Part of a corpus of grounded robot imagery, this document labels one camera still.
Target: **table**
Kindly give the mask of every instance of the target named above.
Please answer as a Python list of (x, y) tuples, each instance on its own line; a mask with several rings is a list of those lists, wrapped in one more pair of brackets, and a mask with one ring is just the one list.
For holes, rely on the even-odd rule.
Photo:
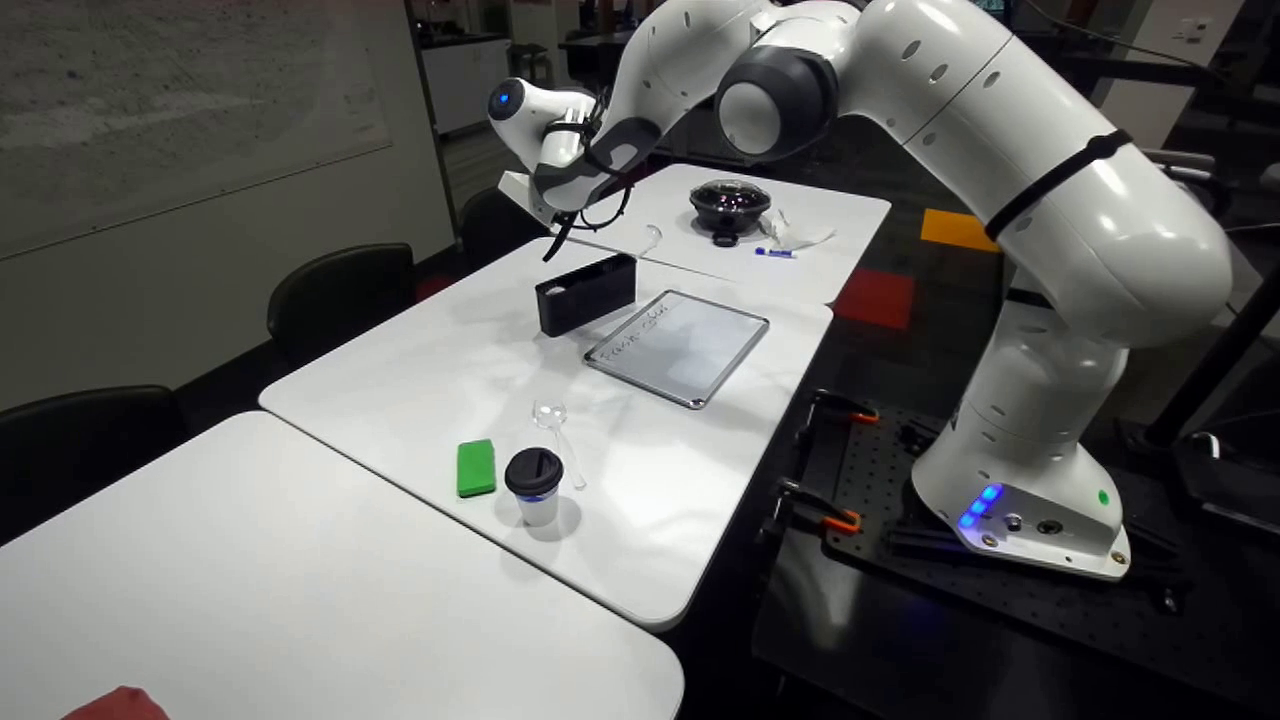
[(0, 717), (675, 717), (675, 657), (253, 413), (0, 546)]
[[(688, 191), (710, 181), (755, 185), (771, 195), (771, 211), (784, 211), (797, 234), (819, 240), (797, 257), (755, 257), (755, 246), (778, 246), (760, 229), (736, 246), (717, 246), (710, 232), (698, 229)], [(591, 205), (583, 216), (591, 224), (618, 211), (620, 195)], [(888, 200), (819, 191), (803, 185), (781, 185), (741, 172), (717, 172), (698, 164), (669, 164), (633, 186), (627, 211), (599, 232), (571, 232), (571, 240), (633, 251), (657, 262), (704, 270), (733, 285), (751, 285), (784, 300), (838, 304), (851, 269), (868, 251), (872, 234), (888, 216)]]
[[(771, 321), (719, 395), (688, 413), (583, 366), (583, 348), (633, 311), (562, 338), (539, 337), (531, 285), (609, 251), (564, 243), (551, 262), (539, 257), (545, 243), (524, 243), (284, 374), (262, 404), (620, 617), (671, 629), (832, 311), (640, 262), (635, 304), (684, 287)], [(537, 409), (562, 409), (564, 425), (545, 432)], [(555, 529), (524, 529), (510, 490), (456, 498), (456, 443), (485, 434), (495, 440), (501, 466), (530, 443), (564, 457)]]

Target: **black chair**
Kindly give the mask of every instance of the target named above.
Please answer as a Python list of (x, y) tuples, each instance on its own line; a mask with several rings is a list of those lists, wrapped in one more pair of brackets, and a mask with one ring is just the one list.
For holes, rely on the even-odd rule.
[(185, 440), (167, 388), (73, 392), (0, 413), (0, 544)]
[(270, 306), (273, 342), (308, 364), (414, 304), (409, 243), (363, 243), (316, 257), (290, 270)]
[(547, 234), (547, 229), (522, 205), (514, 205), (501, 186), (485, 186), (462, 209), (456, 234), (466, 260), (479, 269), (537, 234)]

